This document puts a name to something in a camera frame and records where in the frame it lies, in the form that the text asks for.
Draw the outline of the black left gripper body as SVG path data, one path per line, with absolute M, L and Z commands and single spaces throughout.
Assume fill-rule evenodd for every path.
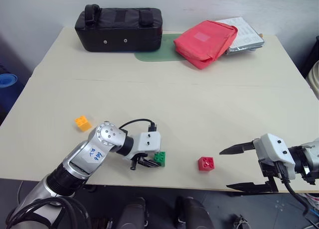
M 136 154 L 135 156 L 138 156 L 139 157 L 139 160 L 138 160 L 138 163 L 137 164 L 140 164 L 142 165 L 142 161 L 144 159 L 146 159 L 146 157 L 148 156 L 146 153 L 138 153 Z

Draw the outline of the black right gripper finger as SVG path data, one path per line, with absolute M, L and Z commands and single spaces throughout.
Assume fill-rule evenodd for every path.
M 254 184 L 253 182 L 230 184 L 226 187 L 245 193 L 278 193 L 278 187 L 273 176 L 268 176 L 268 181 L 264 184 Z
M 233 154 L 241 154 L 248 150 L 254 150 L 255 146 L 253 142 L 240 143 L 233 146 L 230 146 L 224 150 L 222 150 L 220 155 L 233 155 Z

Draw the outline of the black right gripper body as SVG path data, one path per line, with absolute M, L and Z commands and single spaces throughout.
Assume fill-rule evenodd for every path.
M 284 164 L 281 161 L 258 160 L 264 177 L 268 178 L 266 184 L 274 184 L 274 177 L 279 178 L 283 182 Z

